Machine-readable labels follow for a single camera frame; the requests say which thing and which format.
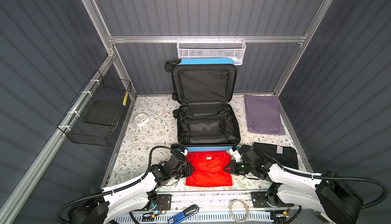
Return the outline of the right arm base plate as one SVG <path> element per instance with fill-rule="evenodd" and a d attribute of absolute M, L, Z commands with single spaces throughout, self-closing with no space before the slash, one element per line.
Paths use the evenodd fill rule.
<path fill-rule="evenodd" d="M 255 208 L 278 208 L 278 207 L 293 207 L 294 204 L 282 202 L 275 193 L 267 191 L 253 191 L 250 193 L 253 206 Z"/>

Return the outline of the black t-shirt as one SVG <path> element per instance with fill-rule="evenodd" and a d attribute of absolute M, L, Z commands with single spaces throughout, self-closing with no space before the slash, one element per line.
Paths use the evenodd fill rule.
<path fill-rule="evenodd" d="M 256 148 L 255 152 L 257 156 L 262 160 L 266 160 L 267 157 L 264 154 L 262 154 L 260 151 L 264 152 L 270 157 L 275 158 L 283 166 L 292 169 L 297 169 L 297 170 L 299 169 L 297 152 L 292 147 L 278 146 L 278 145 L 257 143 L 257 142 L 253 143 L 253 147 Z"/>

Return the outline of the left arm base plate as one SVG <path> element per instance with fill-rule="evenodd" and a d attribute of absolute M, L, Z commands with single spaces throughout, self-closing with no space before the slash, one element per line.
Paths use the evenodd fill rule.
<path fill-rule="evenodd" d="M 149 210 L 163 210 L 168 211 L 171 209 L 172 195 L 171 194 L 153 194 L 148 197 L 148 202 L 143 208 L 145 211 Z"/>

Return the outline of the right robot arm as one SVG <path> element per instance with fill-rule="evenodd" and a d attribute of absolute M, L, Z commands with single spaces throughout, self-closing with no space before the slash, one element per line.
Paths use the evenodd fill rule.
<path fill-rule="evenodd" d="M 250 145 L 233 147 L 234 156 L 224 171 L 232 175 L 253 175 L 254 180 L 271 182 L 263 196 L 270 207 L 293 204 L 326 215 L 336 224 L 355 224 L 360 211 L 374 207 L 386 199 L 389 190 L 383 183 L 369 178 L 342 177 L 327 171 L 324 174 L 304 172 L 282 165 L 277 159 Z M 348 185 L 349 181 L 366 182 L 381 187 L 375 200 L 364 203 Z"/>

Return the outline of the red t-shirt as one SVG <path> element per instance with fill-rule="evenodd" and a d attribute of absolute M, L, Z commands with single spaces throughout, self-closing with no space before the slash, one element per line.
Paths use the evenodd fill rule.
<path fill-rule="evenodd" d="M 233 180 L 224 167 L 231 161 L 231 156 L 225 151 L 191 152 L 187 162 L 194 167 L 186 185 L 191 187 L 224 187 L 232 186 Z"/>

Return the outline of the purple jeans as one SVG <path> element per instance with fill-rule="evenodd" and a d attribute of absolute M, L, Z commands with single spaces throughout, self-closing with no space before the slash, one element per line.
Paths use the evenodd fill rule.
<path fill-rule="evenodd" d="M 278 98 L 273 96 L 245 95 L 245 118 L 250 133 L 285 135 Z"/>

